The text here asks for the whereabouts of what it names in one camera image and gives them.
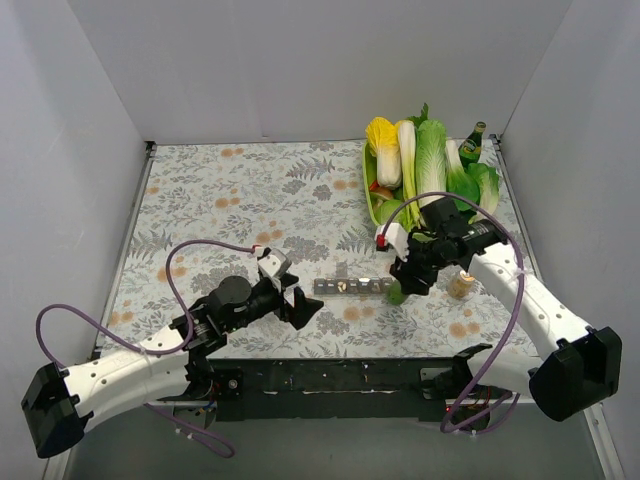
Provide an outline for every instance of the purple cable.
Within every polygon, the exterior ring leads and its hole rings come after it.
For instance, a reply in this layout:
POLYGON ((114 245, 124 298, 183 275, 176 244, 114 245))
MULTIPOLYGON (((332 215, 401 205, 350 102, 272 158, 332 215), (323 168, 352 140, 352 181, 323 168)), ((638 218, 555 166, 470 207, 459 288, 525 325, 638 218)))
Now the purple cable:
MULTIPOLYGON (((518 243, 516 242, 515 238, 513 238, 513 235, 511 235, 511 233, 509 233, 507 231, 507 229, 504 228, 504 226, 493 215, 491 215, 489 212, 487 212, 484 208, 480 207, 479 205, 476 205, 473 202, 470 202, 466 198, 464 198, 464 197, 462 197, 460 195, 457 195, 455 193, 428 192, 428 193, 421 193, 419 195, 416 195, 415 197, 410 198, 409 200, 404 202, 402 205, 400 205, 398 208, 396 208, 394 210, 394 212, 391 214, 391 216, 387 220, 387 223, 384 225, 384 228, 382 229, 382 236, 386 235, 387 230, 389 229, 389 225, 391 225, 391 222, 393 221, 395 216, 398 213, 400 213, 404 207, 406 207, 407 205, 409 205, 412 202, 420 200, 421 198, 433 197, 433 196, 443 196, 443 197, 455 198, 456 200, 460 200, 461 202, 466 203, 467 205, 471 206, 471 208, 473 208, 477 212, 480 212, 481 214, 483 214, 487 218, 487 220, 489 220, 491 223, 493 223, 498 230, 500 230, 502 233, 505 234, 505 236, 509 240, 509 243, 511 243, 511 246, 513 247, 513 250, 515 252, 516 265, 518 266, 518 269, 524 270, 524 258, 522 257, 522 251, 520 250, 520 247, 518 246, 518 243)), ((491 367, 491 364, 493 364, 493 362, 496 359, 496 357, 498 356, 498 354, 504 348, 505 344, 507 343, 507 340, 509 339, 509 336, 511 335, 511 332, 513 331, 513 329, 516 326, 516 322, 518 320, 518 314, 520 313, 520 307, 522 306, 522 297, 524 295, 524 275, 522 273, 520 273, 517 276, 517 278, 518 278, 518 291, 516 292, 516 300, 513 303, 513 311, 511 312, 511 318, 509 319, 509 322, 507 323, 507 327, 505 328, 504 333, 502 334, 502 337, 500 337, 500 340, 498 341, 498 344, 496 345, 496 348, 491 350, 491 353, 487 357, 487 360, 482 364, 482 367, 480 367, 480 370, 478 370, 478 373, 476 373, 476 375, 471 379, 471 381, 467 384, 467 386, 464 387, 462 392, 460 392, 460 395, 458 395, 458 398, 456 398, 455 402, 453 402, 453 405, 451 406, 449 411, 445 414, 444 418, 442 419, 442 423, 440 424, 440 431, 442 433, 452 433, 452 432, 455 432, 456 430, 461 429, 462 427, 466 427, 467 425, 470 425, 475 420, 477 420, 479 418, 482 418, 485 415, 488 415, 491 412, 491 410, 496 408, 504 400, 506 400, 507 398, 509 398, 511 396, 511 394, 509 394, 509 396, 507 396, 507 397, 505 397, 503 395, 504 398, 501 397, 500 400, 498 400, 496 403, 494 403, 490 408, 488 408, 486 410, 483 410, 482 412, 478 413, 477 415, 474 415, 473 417, 468 418, 468 419, 466 419, 466 420, 464 420, 464 421, 462 421, 462 422, 460 422, 460 423, 458 423, 456 425, 450 424, 451 418, 453 418, 453 415, 458 411, 458 409, 460 408, 460 405, 462 404, 464 399, 467 398, 469 393, 471 393, 471 390, 473 390, 473 387, 475 387, 478 384, 478 382, 484 376, 484 374, 487 372, 487 370, 489 370, 489 368, 491 367)), ((509 407, 507 412, 504 414, 504 416, 502 418, 500 418, 500 420, 498 420, 498 422, 496 422, 495 424, 491 425, 490 427, 486 428, 485 430, 482 430, 482 433, 492 432, 496 428, 498 428, 500 425, 502 425, 506 421, 506 419, 511 415, 511 413, 513 412, 515 406, 518 403, 518 399, 519 398, 520 398, 520 395, 519 394, 516 395, 514 397, 514 399, 513 399, 513 403, 511 404, 511 406, 509 407)))
MULTIPOLYGON (((167 262, 165 264, 165 271, 167 274, 167 283, 169 283, 169 287, 171 288, 171 291, 173 292, 174 296, 176 297, 176 300, 178 301, 178 304, 180 305, 180 307, 182 308, 182 310, 184 311, 184 314, 187 318, 187 325, 188 325, 188 330, 187 330, 187 336, 185 337, 184 341, 173 348, 170 348, 168 350, 145 350, 144 353, 145 354, 149 354, 149 355, 170 355, 172 353, 175 353, 179 350, 182 350, 184 347, 186 347, 189 342, 191 341, 191 337, 193 337, 193 316, 191 315, 191 312, 189 312, 189 308, 187 307, 187 305, 184 303, 184 300, 182 299, 182 296, 180 295, 180 292, 178 292, 178 289, 176 288, 175 282, 173 281, 173 277, 171 275, 171 260, 173 259, 173 257, 175 256, 176 253, 178 253, 180 250, 182 250, 185 247, 188 247, 189 245, 216 245, 219 247, 224 247, 224 248, 228 248, 230 250, 235 250, 236 252, 245 252, 245 253, 253 253, 255 248, 246 248, 246 247, 238 247, 235 245, 231 245, 229 243, 225 243, 225 242, 219 242, 217 240, 189 240, 186 242, 181 243, 180 245, 176 246, 173 250, 171 250, 171 252, 169 253, 169 256, 167 257, 167 262)), ((142 353, 142 349, 132 343, 127 342, 126 340, 124 340, 122 337, 119 337, 118 335, 115 335, 114 333, 111 333, 107 328, 103 327, 102 325, 100 325, 98 322, 96 322, 93 318, 91 318, 89 315, 87 315, 86 313, 84 313, 82 310, 77 309, 76 307, 72 307, 71 305, 67 305, 64 303, 54 303, 52 305, 49 305, 45 308, 43 308, 40 313, 38 313, 38 316, 36 317, 36 339, 38 341, 38 345, 40 345, 40 349, 42 350, 42 353, 45 354, 45 356, 51 360, 53 363, 55 363, 58 368, 64 368, 64 365, 62 364, 62 362, 60 362, 52 353, 51 351, 49 351, 49 349, 47 348, 47 346, 44 343, 44 339, 42 338, 42 318, 44 317, 44 315, 49 312, 50 310, 55 310, 55 309, 61 309, 61 310, 67 310, 71 313, 75 313, 77 316, 79 316, 80 318, 82 318, 84 321, 86 321, 89 325, 91 325, 92 327, 94 327, 96 330, 98 330, 99 332, 103 333, 104 335, 106 335, 107 337, 109 337, 111 340, 113 340, 114 342, 118 343, 119 345, 132 350, 136 353, 142 353)), ((214 433, 214 432, 208 432, 207 430, 201 429, 199 427, 195 427, 183 420, 180 420, 179 418, 175 418, 172 415, 169 415, 163 411, 161 411, 158 408, 155 408, 151 405, 149 405, 148 403, 144 404, 145 407, 147 407, 148 409, 156 412, 159 415, 162 415, 165 418, 168 418, 169 420, 179 423, 181 425, 184 425, 187 428, 190 428, 191 430, 193 430, 194 432, 196 432, 199 435, 204 435, 210 438, 213 438, 214 440, 222 443, 224 446, 226 446, 229 449, 229 452, 225 452, 224 450, 220 450, 219 448, 211 445, 208 442, 205 442, 204 440, 197 438, 197 437, 193 437, 193 439, 195 441, 197 441, 198 443, 201 443, 202 445, 204 445, 205 447, 209 448, 209 450, 211 450, 212 452, 220 455, 223 458, 231 458, 235 455, 236 451, 235 448, 233 447, 233 445, 231 444, 231 442, 229 442, 227 439, 225 439, 224 437, 214 433)))
POLYGON ((173 415, 164 412, 161 408, 158 407, 154 407, 153 405, 149 405, 148 403, 145 403, 144 405, 145 407, 147 407, 149 410, 151 410, 152 412, 157 413, 158 415, 166 418, 167 420, 170 420, 172 422, 175 422, 179 425, 182 425, 185 428, 188 428, 189 430, 192 430, 195 434, 197 435, 203 435, 205 437, 209 437, 213 440, 215 440, 216 442, 221 443, 222 445, 224 445, 228 451, 222 450, 214 445, 211 445, 209 442, 205 442, 204 440, 196 437, 195 435, 193 436, 193 439, 204 445, 205 447, 207 447, 209 450, 211 450, 213 453, 220 455, 222 458, 231 458, 236 454, 236 449, 233 446, 233 444, 227 440, 226 438, 224 438, 222 435, 215 433, 215 432, 209 432, 203 428, 200 427, 196 427, 195 425, 191 425, 189 422, 186 422, 184 420, 181 420, 180 418, 174 417, 173 415))

